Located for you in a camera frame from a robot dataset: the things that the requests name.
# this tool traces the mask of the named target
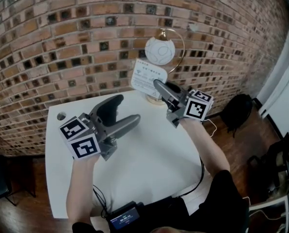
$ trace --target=black trash bag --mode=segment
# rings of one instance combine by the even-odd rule
[[[226,105],[220,116],[228,127],[227,132],[232,131],[235,137],[236,130],[248,119],[252,110],[252,99],[249,95],[236,95]]]

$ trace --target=black shirt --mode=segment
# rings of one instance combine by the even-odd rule
[[[231,174],[224,170],[215,175],[205,202],[191,216],[181,198],[166,198],[146,205],[139,215],[140,220],[134,226],[135,232],[140,233],[165,226],[205,233],[244,233],[248,228],[249,208],[239,195]],[[75,223],[72,230],[73,233],[97,233],[93,226],[85,223]],[[120,232],[131,230],[122,228]]]

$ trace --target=table top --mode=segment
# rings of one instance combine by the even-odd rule
[[[116,210],[131,202],[149,204],[194,184],[201,176],[198,152],[188,134],[179,125],[175,129],[166,119],[166,105],[153,105],[138,91],[121,93],[117,120],[140,114],[139,125],[117,140],[115,153],[98,160],[93,183],[112,202]],[[67,218],[66,197],[73,158],[59,135],[58,128],[106,98],[105,95],[52,106],[48,112],[46,135],[46,174],[53,216]],[[58,120],[60,112],[66,113]]]

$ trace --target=lamp shade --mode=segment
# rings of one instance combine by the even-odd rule
[[[145,55],[155,65],[169,63],[175,55],[175,45],[172,40],[150,38],[145,45]]]

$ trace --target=person's left arm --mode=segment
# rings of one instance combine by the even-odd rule
[[[69,221],[92,225],[90,214],[93,208],[93,171],[98,156],[74,160],[70,187],[66,200]]]

